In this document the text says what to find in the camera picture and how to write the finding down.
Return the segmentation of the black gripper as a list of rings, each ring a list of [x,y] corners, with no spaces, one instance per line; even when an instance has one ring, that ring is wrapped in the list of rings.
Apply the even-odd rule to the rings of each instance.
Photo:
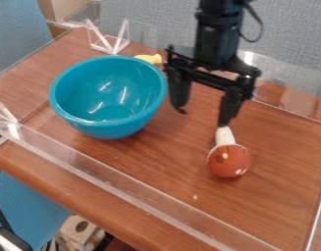
[[[261,71],[233,55],[222,65],[213,67],[194,59],[194,48],[169,44],[164,70],[168,76],[169,99],[174,110],[186,114],[184,106],[190,99],[192,83],[198,82],[225,95],[221,101],[218,126],[228,126],[244,100],[251,100],[256,78]]]

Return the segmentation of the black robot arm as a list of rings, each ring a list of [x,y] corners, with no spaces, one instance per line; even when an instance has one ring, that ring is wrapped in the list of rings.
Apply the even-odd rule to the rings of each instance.
[[[166,48],[164,69],[172,107],[181,111],[188,104],[193,82],[221,90],[220,126],[229,125],[243,102],[252,99],[256,79],[261,75],[261,70],[237,57],[240,38],[256,42],[264,33],[264,23],[251,6],[252,1],[200,0],[194,46],[169,45]],[[255,39],[248,39],[241,33],[244,11],[260,25]]]

